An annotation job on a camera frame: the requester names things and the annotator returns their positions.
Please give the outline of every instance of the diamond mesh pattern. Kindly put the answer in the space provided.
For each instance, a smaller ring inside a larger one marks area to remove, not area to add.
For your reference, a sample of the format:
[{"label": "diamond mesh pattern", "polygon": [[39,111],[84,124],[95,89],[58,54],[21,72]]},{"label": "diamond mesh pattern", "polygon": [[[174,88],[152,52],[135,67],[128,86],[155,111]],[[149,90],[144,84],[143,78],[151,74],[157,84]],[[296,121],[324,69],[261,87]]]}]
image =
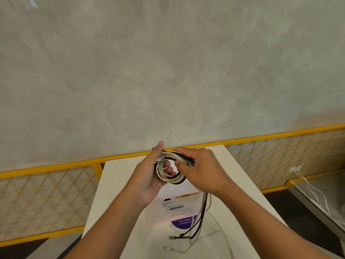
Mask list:
[{"label": "diamond mesh pattern", "polygon": [[0,241],[84,226],[98,186],[91,166],[0,180]]},{"label": "diamond mesh pattern", "polygon": [[226,147],[260,189],[283,186],[302,166],[306,175],[336,171],[345,166],[345,129],[289,136]]}]

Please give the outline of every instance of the purple sticker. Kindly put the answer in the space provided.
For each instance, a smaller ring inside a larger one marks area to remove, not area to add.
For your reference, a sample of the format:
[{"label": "purple sticker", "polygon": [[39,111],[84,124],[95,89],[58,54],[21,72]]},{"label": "purple sticker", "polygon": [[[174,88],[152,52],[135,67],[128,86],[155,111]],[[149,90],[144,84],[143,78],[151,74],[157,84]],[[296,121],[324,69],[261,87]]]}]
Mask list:
[{"label": "purple sticker", "polygon": [[182,218],[171,222],[174,226],[179,229],[189,229],[192,226],[192,216],[187,218]]}]

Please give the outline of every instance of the person's right arm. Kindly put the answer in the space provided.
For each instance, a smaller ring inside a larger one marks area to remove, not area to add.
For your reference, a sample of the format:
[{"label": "person's right arm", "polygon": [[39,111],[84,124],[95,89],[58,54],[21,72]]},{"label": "person's right arm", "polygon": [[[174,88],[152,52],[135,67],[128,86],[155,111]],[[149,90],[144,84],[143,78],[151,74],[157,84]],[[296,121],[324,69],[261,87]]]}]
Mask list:
[{"label": "person's right arm", "polygon": [[238,187],[211,150],[178,147],[174,151],[195,161],[194,167],[189,167],[181,161],[176,161],[175,165],[197,189],[222,200],[236,217],[260,258],[329,258]]}]

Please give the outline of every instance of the white table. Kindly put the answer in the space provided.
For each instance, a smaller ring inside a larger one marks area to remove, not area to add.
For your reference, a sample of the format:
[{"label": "white table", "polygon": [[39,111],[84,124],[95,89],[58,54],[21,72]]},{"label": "white table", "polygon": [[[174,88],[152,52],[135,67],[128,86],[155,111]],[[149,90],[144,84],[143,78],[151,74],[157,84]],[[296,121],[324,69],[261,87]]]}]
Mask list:
[{"label": "white table", "polygon": [[[282,218],[223,145],[207,148],[213,151],[226,173],[239,187],[283,222]],[[106,162],[83,235],[105,212],[127,183],[136,164],[143,158],[144,156],[139,156]],[[259,258],[233,214],[215,196],[212,196],[212,205],[209,212],[222,227],[237,259]],[[170,250],[169,247],[179,250],[186,250],[189,247],[187,239],[168,239],[170,235],[175,235],[175,232],[176,230],[169,223],[148,227],[140,216],[121,258],[230,258],[224,236],[219,231],[216,222],[208,214],[205,214],[198,241],[187,253],[181,254]]]}]

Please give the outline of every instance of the person's left hand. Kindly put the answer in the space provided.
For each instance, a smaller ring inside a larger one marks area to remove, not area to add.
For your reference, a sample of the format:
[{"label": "person's left hand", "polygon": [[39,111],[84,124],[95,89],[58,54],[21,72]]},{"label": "person's left hand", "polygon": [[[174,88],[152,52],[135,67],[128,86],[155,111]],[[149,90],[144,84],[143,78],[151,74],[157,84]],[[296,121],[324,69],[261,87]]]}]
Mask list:
[{"label": "person's left hand", "polygon": [[[156,159],[161,154],[163,148],[164,142],[160,141],[149,155],[137,164],[126,185],[127,188],[132,189],[132,191],[138,194],[145,207],[153,201],[162,186],[166,184],[166,182],[158,178],[153,170]],[[164,163],[164,167],[166,167],[165,173],[170,175],[176,174],[169,161]]]}]

